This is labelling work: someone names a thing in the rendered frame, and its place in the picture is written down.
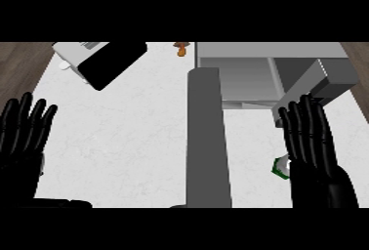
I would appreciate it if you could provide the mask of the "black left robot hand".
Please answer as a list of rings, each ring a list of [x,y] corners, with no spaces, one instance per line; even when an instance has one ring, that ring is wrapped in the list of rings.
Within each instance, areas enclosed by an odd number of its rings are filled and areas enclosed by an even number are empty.
[[[84,200],[36,198],[45,166],[45,146],[58,105],[46,99],[31,104],[33,94],[11,99],[0,114],[0,209],[92,209]]]

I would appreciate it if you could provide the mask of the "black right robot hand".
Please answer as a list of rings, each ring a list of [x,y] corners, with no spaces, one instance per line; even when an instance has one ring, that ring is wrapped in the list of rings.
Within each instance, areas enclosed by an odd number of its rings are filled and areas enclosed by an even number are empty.
[[[278,109],[290,162],[293,207],[357,209],[350,177],[338,166],[328,116],[312,95]]]

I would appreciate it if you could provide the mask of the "white and green milk carton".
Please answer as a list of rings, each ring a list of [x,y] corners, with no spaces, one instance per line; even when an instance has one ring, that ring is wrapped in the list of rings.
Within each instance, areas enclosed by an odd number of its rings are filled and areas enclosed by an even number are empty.
[[[290,179],[290,159],[288,155],[279,157],[275,160],[272,172],[281,176],[285,180]]]

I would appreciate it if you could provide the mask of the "grey microwave door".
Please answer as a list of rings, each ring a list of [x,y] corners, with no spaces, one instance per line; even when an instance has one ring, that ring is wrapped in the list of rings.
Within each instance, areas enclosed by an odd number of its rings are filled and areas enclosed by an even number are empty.
[[[205,67],[188,75],[186,205],[232,207],[219,69]]]

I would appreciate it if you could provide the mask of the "grey microwave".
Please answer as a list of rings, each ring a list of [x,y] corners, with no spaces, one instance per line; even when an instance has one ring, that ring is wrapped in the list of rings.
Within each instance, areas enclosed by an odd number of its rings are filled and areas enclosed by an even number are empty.
[[[219,122],[228,109],[278,109],[309,94],[328,104],[357,84],[359,76],[337,42],[198,42],[189,72],[192,97]]]

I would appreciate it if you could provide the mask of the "white and black appliance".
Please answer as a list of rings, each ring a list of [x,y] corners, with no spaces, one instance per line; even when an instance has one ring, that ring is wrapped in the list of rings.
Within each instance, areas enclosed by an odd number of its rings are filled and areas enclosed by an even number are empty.
[[[148,51],[145,42],[55,42],[53,51],[101,91]]]

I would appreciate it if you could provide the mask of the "small orange brown object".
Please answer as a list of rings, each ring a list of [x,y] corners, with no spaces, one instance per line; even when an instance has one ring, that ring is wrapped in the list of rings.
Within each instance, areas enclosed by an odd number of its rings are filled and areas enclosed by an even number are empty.
[[[173,47],[177,48],[177,56],[186,56],[186,47],[191,45],[191,42],[174,42]]]

